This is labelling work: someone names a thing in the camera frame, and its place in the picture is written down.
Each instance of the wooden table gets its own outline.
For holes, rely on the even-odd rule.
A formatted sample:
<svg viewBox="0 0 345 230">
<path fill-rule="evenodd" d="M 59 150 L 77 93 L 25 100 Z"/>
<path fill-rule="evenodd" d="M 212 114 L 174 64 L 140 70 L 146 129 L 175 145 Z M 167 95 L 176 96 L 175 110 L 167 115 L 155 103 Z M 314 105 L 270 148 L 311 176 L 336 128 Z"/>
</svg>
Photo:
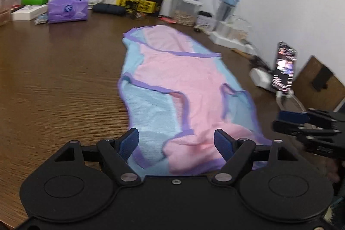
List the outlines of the wooden table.
<svg viewBox="0 0 345 230">
<path fill-rule="evenodd" d="M 63 144 L 78 139 L 91 145 L 126 132 L 128 116 L 117 90 L 126 53 L 122 35 L 155 24 L 162 22 L 93 14 L 87 22 L 0 27 L 0 221 L 16 227 L 27 218 L 20 185 Z M 265 136 L 281 138 L 270 129 L 275 98 L 252 83 L 249 62 L 203 33 L 174 27 L 222 53 L 252 95 Z"/>
</svg>

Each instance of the black and yellow box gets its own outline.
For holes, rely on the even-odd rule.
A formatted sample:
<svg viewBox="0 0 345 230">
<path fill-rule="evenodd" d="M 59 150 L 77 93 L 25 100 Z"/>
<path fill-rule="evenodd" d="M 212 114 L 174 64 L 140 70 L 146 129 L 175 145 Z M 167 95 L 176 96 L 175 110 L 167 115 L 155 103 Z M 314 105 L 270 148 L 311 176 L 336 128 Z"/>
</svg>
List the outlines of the black and yellow box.
<svg viewBox="0 0 345 230">
<path fill-rule="evenodd" d="M 136 10 L 157 17 L 163 0 L 116 0 L 116 5 L 124 6 L 126 11 Z"/>
</svg>

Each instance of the metal screw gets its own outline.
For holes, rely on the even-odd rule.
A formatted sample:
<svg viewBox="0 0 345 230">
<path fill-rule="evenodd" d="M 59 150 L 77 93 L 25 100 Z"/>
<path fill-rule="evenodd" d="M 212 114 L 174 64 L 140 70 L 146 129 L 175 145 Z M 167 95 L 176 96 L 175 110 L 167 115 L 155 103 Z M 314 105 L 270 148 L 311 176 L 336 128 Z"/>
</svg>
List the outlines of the metal screw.
<svg viewBox="0 0 345 230">
<path fill-rule="evenodd" d="M 125 182 L 131 182 L 138 178 L 138 176 L 135 173 L 124 173 L 121 176 L 121 180 Z"/>
<path fill-rule="evenodd" d="M 173 179 L 171 183 L 174 185 L 179 185 L 182 183 L 182 181 L 180 181 L 179 179 Z"/>
<path fill-rule="evenodd" d="M 232 179 L 232 175 L 228 173 L 218 173 L 216 174 L 215 179 L 221 182 L 227 182 Z"/>
</svg>

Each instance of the blue logo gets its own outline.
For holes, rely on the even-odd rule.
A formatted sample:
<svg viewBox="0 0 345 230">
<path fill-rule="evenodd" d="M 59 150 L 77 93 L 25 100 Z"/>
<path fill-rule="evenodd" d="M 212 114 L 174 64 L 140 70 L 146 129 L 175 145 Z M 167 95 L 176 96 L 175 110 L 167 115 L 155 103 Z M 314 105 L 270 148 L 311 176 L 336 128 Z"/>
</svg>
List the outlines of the blue logo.
<svg viewBox="0 0 345 230">
<path fill-rule="evenodd" d="M 70 11 L 72 11 L 72 9 L 73 9 L 72 5 L 66 5 L 65 6 L 65 12 L 70 12 Z"/>
</svg>

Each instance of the smartphone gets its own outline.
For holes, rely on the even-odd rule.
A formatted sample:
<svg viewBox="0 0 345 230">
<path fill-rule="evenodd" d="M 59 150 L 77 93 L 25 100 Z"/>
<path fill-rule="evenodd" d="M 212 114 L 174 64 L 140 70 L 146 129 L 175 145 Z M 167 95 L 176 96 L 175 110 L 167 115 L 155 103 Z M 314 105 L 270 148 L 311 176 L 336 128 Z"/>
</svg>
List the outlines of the smartphone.
<svg viewBox="0 0 345 230">
<path fill-rule="evenodd" d="M 284 42 L 278 43 L 276 68 L 272 72 L 272 88 L 287 93 L 291 90 L 297 52 Z"/>
</svg>

